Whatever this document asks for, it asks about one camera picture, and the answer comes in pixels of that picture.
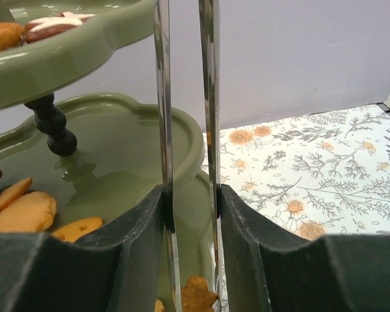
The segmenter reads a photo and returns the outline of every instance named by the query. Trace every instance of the green plate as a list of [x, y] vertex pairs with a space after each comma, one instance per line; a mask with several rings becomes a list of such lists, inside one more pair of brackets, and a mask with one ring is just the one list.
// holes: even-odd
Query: green plate
[[[78, 138], [78, 151], [59, 158], [29, 118], [0, 135], [0, 189], [32, 177], [31, 190], [55, 197], [51, 231], [78, 219], [111, 221], [162, 183], [159, 115], [122, 94], [91, 94], [58, 105]], [[172, 110], [176, 192], [198, 174], [204, 156], [202, 131], [188, 114]]]
[[[193, 182], [175, 196], [174, 211], [182, 287], [187, 284], [190, 276], [203, 276], [209, 285], [213, 285], [213, 259], [210, 251], [213, 244], [213, 227], [210, 207], [209, 181], [205, 172], [200, 172]], [[163, 242], [157, 296], [162, 300], [166, 312], [174, 312], [165, 239]]]
[[22, 25], [57, 12], [97, 14], [60, 35], [0, 52], [0, 109], [67, 86], [153, 33], [153, 0], [6, 0]]

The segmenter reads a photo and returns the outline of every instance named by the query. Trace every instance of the tongs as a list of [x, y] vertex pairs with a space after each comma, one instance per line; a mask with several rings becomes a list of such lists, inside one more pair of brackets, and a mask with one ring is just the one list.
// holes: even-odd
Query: tongs
[[[207, 123], [207, 148], [209, 163], [209, 182], [211, 191], [211, 212], [213, 218], [214, 241], [214, 285], [212, 291], [222, 293], [219, 243], [219, 12], [218, 0], [199, 0], [201, 46], [203, 59], [203, 80], [205, 93], [205, 119]], [[169, 0], [155, 0], [155, 49], [157, 60], [157, 97], [159, 103], [161, 153], [162, 153], [162, 206], [164, 207], [166, 242], [172, 298], [175, 310], [182, 312], [181, 281], [179, 275], [179, 256], [174, 222], [174, 182], [172, 157], [172, 114], [170, 98], [170, 23]]]

